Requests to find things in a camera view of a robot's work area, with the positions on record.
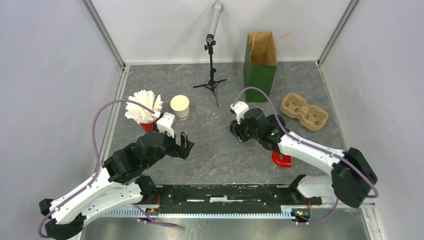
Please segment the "green brown paper bag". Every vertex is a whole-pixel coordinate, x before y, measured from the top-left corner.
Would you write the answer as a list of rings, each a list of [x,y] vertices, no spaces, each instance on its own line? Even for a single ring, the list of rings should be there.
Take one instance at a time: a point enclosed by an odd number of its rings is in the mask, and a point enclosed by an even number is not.
[[[271,31],[256,31],[247,34],[243,83],[244,87],[255,87],[263,91],[248,89],[245,91],[247,103],[263,103],[272,90],[277,71],[278,51]]]

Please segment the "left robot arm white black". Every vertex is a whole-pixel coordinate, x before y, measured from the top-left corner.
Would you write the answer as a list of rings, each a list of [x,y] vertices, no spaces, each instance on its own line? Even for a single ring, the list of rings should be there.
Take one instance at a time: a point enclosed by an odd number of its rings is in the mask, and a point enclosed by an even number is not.
[[[166,156],[186,159],[194,142],[185,132],[175,136],[151,131],[115,151],[92,176],[58,199],[39,203],[44,215],[38,233],[42,238],[68,240],[100,216],[127,205],[153,203],[158,189],[143,171]]]

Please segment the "black plastic cup lid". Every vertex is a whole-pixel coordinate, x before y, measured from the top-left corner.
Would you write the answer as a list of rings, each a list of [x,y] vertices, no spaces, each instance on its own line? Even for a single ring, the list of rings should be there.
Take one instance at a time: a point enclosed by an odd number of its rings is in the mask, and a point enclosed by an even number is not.
[[[275,122],[276,126],[279,126],[279,125],[281,125],[283,127],[286,126],[286,123],[285,123],[285,121],[284,121],[284,119],[281,115],[277,115],[277,116],[273,115],[272,117],[273,117],[273,121]]]

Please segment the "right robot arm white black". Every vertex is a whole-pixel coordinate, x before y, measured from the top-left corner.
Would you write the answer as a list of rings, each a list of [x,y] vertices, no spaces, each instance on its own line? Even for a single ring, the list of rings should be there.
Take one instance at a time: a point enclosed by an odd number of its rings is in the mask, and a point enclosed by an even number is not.
[[[244,102],[230,107],[236,118],[230,123],[230,132],[241,142],[256,140],[264,149],[304,161],[325,176],[303,176],[289,189],[289,199],[302,204],[308,198],[337,198],[352,208],[358,208],[378,178],[363,153],[356,148],[348,150],[326,147],[307,140],[283,125],[280,116],[265,116],[259,108],[249,108]]]

